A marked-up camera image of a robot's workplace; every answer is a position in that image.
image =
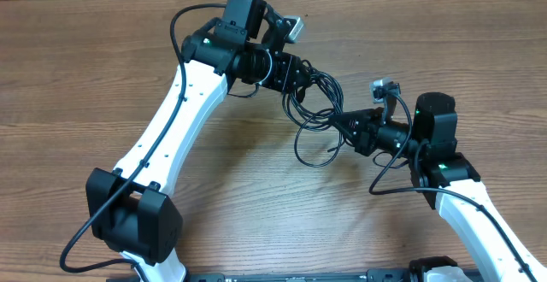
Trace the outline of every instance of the wood grain surface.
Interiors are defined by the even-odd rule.
[[[127,266],[68,275],[66,242],[87,219],[84,185],[112,168],[148,125],[177,62],[173,14],[226,0],[61,0],[0,3],[0,280],[102,281]],[[345,109],[371,108],[368,83],[391,76],[412,108],[426,91],[456,97],[458,149],[527,248],[547,263],[547,0],[267,0],[301,15],[308,33],[286,50],[335,76]],[[179,39],[219,10],[184,15]],[[233,92],[252,87],[236,83]],[[305,105],[326,105],[310,92]],[[404,120],[397,111],[397,120]],[[309,168],[279,93],[227,97],[192,147],[174,195],[177,246],[194,273],[355,272],[448,255],[474,267],[418,194],[368,195],[379,172],[344,148]],[[318,162],[335,133],[307,132]],[[407,169],[383,187],[409,186]],[[87,233],[68,258],[117,254]]]

